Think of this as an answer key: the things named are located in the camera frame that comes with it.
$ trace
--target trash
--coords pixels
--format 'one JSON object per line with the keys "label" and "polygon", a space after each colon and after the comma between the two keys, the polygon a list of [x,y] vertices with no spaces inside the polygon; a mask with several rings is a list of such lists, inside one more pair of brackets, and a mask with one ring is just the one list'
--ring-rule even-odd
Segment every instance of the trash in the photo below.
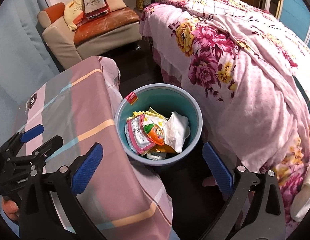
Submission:
{"label": "trash", "polygon": [[174,151],[174,149],[167,144],[164,144],[164,145],[156,144],[152,149],[150,149],[150,152],[177,154],[177,152]]}
{"label": "trash", "polygon": [[181,153],[185,139],[191,133],[188,118],[177,112],[172,112],[168,119],[150,107],[148,111],[134,111],[126,120],[125,135],[129,147],[151,160],[164,160]]}
{"label": "trash", "polygon": [[188,118],[177,112],[172,112],[170,119],[163,128],[165,144],[171,146],[177,153],[182,152],[187,127]]}
{"label": "trash", "polygon": [[146,155],[146,157],[154,161],[165,160],[166,153],[150,152]]}
{"label": "trash", "polygon": [[150,123],[145,125],[144,131],[152,142],[161,146],[164,145],[164,134],[162,129],[157,124]]}
{"label": "trash", "polygon": [[128,138],[132,144],[132,150],[136,150],[138,154],[143,153],[155,146],[143,131],[144,114],[139,115],[127,121]]}

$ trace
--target orange cushion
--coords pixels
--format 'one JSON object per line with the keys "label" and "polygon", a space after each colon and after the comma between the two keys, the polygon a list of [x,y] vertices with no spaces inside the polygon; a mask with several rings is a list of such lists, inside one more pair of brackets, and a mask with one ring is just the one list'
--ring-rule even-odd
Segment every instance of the orange cushion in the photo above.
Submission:
{"label": "orange cushion", "polygon": [[47,12],[48,17],[50,18],[50,24],[64,15],[64,8],[65,4],[60,2],[43,10]]}
{"label": "orange cushion", "polygon": [[138,22],[139,17],[131,8],[113,11],[104,17],[89,21],[79,26],[75,32],[74,44],[82,44],[91,38],[97,37],[118,27]]}

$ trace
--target human hand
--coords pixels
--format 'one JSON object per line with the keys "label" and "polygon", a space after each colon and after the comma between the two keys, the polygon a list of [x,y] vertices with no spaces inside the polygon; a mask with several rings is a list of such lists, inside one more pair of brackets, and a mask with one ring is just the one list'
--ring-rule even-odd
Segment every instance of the human hand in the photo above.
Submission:
{"label": "human hand", "polygon": [[12,200],[2,199],[2,210],[5,212],[7,217],[13,221],[19,220],[19,208],[17,204]]}

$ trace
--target yellow pillow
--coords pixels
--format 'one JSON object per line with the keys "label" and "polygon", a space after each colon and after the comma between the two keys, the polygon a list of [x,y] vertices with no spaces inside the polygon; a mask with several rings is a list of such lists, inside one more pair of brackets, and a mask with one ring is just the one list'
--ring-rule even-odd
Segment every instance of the yellow pillow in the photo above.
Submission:
{"label": "yellow pillow", "polygon": [[80,23],[84,18],[83,0],[71,0],[64,10],[64,19],[71,31],[77,29],[76,24]]}
{"label": "yellow pillow", "polygon": [[126,4],[123,0],[106,0],[108,6],[110,7],[110,12],[120,10],[126,7]]}

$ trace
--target trash can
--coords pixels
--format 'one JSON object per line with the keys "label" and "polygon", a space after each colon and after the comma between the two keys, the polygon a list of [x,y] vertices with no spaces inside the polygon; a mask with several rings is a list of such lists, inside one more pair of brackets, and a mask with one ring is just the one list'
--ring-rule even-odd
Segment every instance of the trash can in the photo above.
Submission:
{"label": "trash can", "polygon": [[[138,99],[132,105],[124,99],[115,115],[117,133],[127,155],[150,166],[171,165],[188,155],[199,141],[203,126],[202,113],[195,99],[185,90],[169,84],[150,84],[133,92]],[[173,111],[188,117],[191,134],[185,140],[181,153],[165,160],[156,161],[141,157],[130,149],[124,131],[126,118],[132,116],[133,111],[146,111],[149,107],[167,118]]]}

